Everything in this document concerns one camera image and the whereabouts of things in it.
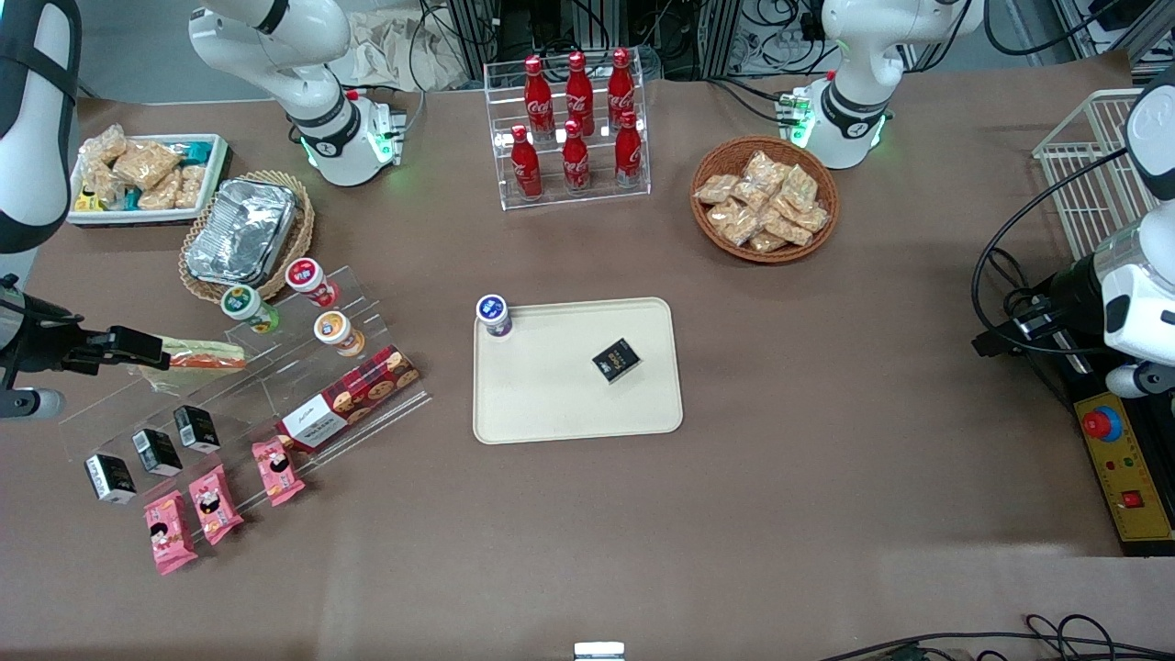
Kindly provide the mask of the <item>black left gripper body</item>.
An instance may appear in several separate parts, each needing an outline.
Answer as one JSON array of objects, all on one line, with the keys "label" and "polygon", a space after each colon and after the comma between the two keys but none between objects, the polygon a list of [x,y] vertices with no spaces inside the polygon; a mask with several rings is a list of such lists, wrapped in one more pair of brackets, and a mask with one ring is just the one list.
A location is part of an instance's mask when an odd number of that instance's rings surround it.
[{"label": "black left gripper body", "polygon": [[1023,312],[972,340],[981,357],[999,355],[1104,355],[1101,284],[1094,259],[1082,258],[1020,295]]}]

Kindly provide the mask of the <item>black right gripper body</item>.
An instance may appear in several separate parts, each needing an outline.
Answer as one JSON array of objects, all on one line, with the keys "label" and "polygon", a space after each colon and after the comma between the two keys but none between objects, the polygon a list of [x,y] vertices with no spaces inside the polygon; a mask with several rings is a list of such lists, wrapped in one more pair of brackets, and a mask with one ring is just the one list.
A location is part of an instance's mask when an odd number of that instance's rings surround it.
[{"label": "black right gripper body", "polygon": [[105,331],[86,330],[83,317],[26,296],[16,274],[6,274],[4,288],[4,390],[16,386],[16,376],[46,371],[98,375],[110,356]]}]

